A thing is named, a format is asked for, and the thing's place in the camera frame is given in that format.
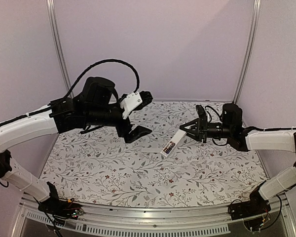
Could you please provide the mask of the white remote control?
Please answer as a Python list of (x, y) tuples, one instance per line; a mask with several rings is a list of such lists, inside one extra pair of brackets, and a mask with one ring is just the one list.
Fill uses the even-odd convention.
[(165, 147), (161, 150), (160, 154), (167, 158), (171, 155), (171, 153), (175, 150), (178, 144), (184, 139), (186, 136), (186, 132), (183, 130), (178, 130), (175, 135), (171, 138), (171, 140), (165, 145)]

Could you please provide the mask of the black battery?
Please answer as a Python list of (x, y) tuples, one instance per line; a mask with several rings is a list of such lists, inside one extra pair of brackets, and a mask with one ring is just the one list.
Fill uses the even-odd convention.
[(170, 152), (172, 151), (172, 149), (175, 147), (175, 143), (173, 143), (173, 142), (169, 142), (168, 144), (167, 144), (167, 146), (163, 149), (163, 152), (166, 154), (166, 155), (168, 155), (168, 154), (170, 154)]

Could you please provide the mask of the gold battery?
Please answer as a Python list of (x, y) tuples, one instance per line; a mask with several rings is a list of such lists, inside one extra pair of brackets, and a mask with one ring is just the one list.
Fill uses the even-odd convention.
[(167, 149), (165, 150), (165, 153), (166, 154), (171, 153), (171, 151), (173, 150), (173, 148), (175, 147), (175, 145), (176, 144), (174, 142), (170, 141), (169, 144), (168, 144), (168, 146), (167, 146)]

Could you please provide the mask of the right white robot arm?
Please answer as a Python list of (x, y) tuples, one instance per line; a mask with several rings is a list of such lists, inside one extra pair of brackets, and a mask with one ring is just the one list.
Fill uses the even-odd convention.
[[(196, 111), (198, 118), (180, 126), (180, 130), (196, 141), (205, 143), (208, 138), (226, 139), (228, 145), (241, 152), (279, 150), (292, 152), (296, 156), (296, 127), (243, 128), (242, 109), (233, 103), (223, 105), (220, 122), (208, 122), (207, 112), (201, 105), (196, 106)], [(245, 205), (245, 211), (249, 215), (256, 215), (264, 208), (265, 202), (295, 185), (296, 161), (293, 166), (255, 188)]]

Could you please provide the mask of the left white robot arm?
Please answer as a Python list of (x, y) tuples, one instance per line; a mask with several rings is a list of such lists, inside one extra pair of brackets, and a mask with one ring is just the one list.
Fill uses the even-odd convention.
[(119, 96), (111, 80), (88, 77), (81, 93), (74, 98), (65, 95), (35, 111), (0, 122), (0, 179), (30, 194), (52, 214), (60, 214), (64, 207), (55, 186), (24, 169), (12, 158), (9, 149), (45, 135), (74, 129), (89, 133), (106, 126), (116, 128), (120, 138), (132, 143), (150, 134), (151, 130), (134, 127), (129, 115), (152, 100), (150, 92), (138, 89)]

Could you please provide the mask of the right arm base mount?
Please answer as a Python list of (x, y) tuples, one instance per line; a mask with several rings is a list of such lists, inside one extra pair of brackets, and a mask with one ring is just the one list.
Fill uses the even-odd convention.
[(260, 215), (267, 213), (271, 210), (270, 204), (268, 201), (241, 201), (241, 202), (232, 202), (228, 206), (228, 213), (231, 216), (232, 220), (243, 219), (247, 217), (252, 217), (255, 215)]

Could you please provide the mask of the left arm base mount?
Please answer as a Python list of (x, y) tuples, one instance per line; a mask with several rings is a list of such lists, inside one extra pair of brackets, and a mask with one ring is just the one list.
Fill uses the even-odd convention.
[(43, 202), (39, 202), (38, 209), (62, 219), (77, 219), (78, 216), (84, 214), (82, 206), (76, 203), (74, 198), (61, 200), (50, 197)]

